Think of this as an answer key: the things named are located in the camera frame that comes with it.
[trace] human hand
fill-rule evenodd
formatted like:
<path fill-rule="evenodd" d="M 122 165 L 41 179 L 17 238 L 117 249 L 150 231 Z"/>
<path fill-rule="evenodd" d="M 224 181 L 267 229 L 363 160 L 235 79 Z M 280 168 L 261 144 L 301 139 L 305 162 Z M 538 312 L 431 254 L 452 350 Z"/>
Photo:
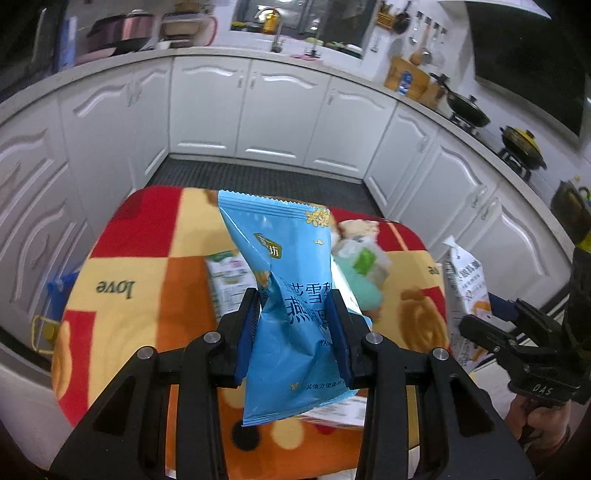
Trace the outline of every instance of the human hand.
<path fill-rule="evenodd" d="M 570 401 L 561 408 L 537 407 L 531 411 L 530 400 L 517 395 L 511 402 L 505 424 L 519 440 L 525 425 L 541 430 L 541 436 L 532 443 L 536 449 L 556 447 L 566 435 L 570 420 Z"/>

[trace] stove burner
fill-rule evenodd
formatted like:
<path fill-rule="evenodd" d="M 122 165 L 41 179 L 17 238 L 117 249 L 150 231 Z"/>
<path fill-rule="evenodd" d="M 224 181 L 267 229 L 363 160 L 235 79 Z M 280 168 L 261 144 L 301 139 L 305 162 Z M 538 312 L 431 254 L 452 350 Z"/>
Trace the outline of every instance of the stove burner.
<path fill-rule="evenodd" d="M 449 121 L 454 125 L 459 126 L 462 130 L 464 130 L 464 132 L 472 136 L 476 134 L 476 127 L 456 113 L 452 113 L 452 116 L 449 118 Z"/>
<path fill-rule="evenodd" d="M 506 148 L 498 153 L 499 158 L 508 165 L 524 182 L 528 183 L 531 178 L 531 170 L 528 169 L 518 158 L 515 158 Z"/>

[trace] blue package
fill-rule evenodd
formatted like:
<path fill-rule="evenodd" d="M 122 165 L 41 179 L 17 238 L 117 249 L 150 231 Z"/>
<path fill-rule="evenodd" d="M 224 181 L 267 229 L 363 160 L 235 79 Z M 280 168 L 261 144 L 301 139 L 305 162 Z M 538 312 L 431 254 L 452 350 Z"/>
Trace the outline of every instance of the blue package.
<path fill-rule="evenodd" d="M 329 210 L 234 192 L 219 192 L 218 205 L 261 296 L 243 425 L 354 395 L 339 375 L 324 316 L 332 288 Z"/>
<path fill-rule="evenodd" d="M 49 318 L 61 322 L 64 315 L 66 304 L 70 298 L 70 293 L 74 288 L 74 283 L 78 278 L 79 272 L 70 273 L 47 283 L 47 291 L 50 298 Z"/>

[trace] table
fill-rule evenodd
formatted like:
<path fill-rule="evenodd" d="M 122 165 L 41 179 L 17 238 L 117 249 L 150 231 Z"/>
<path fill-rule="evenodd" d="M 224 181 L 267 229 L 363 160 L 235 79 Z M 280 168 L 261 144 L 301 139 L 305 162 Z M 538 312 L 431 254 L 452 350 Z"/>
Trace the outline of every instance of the table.
<path fill-rule="evenodd" d="M 337 222 L 373 219 L 331 209 Z M 381 222 L 378 244 L 392 264 L 374 329 L 403 348 L 446 345 L 441 275 L 423 243 Z M 72 425 L 134 352 L 181 348 L 216 327 L 203 257 L 235 248 L 217 192 L 148 187 L 124 201 L 89 254 L 69 298 L 51 376 Z M 414 390 L 408 391 L 409 445 L 418 443 Z M 167 466 L 174 468 L 177 391 L 171 392 Z M 220 389 L 222 437 L 232 480 L 311 478 L 354 468 L 360 430 L 297 418 L 243 429 L 243 389 Z"/>

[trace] faucet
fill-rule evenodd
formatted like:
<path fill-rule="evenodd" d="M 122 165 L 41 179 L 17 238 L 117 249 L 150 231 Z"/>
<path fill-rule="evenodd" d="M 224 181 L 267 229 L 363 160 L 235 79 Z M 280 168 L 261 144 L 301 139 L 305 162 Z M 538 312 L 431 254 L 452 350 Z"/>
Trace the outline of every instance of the faucet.
<path fill-rule="evenodd" d="M 271 12 L 274 12 L 277 15 L 279 15 L 279 23 L 277 24 L 277 29 L 275 30 L 275 37 L 273 38 L 273 43 L 271 44 L 271 51 L 274 53 L 280 53 L 281 50 L 283 50 L 283 42 L 280 41 L 281 28 L 283 27 L 283 17 L 279 13 L 279 10 L 277 10 L 276 8 L 273 8 L 273 7 L 261 8 L 256 13 L 255 19 L 258 19 L 258 16 L 267 10 L 270 10 Z"/>

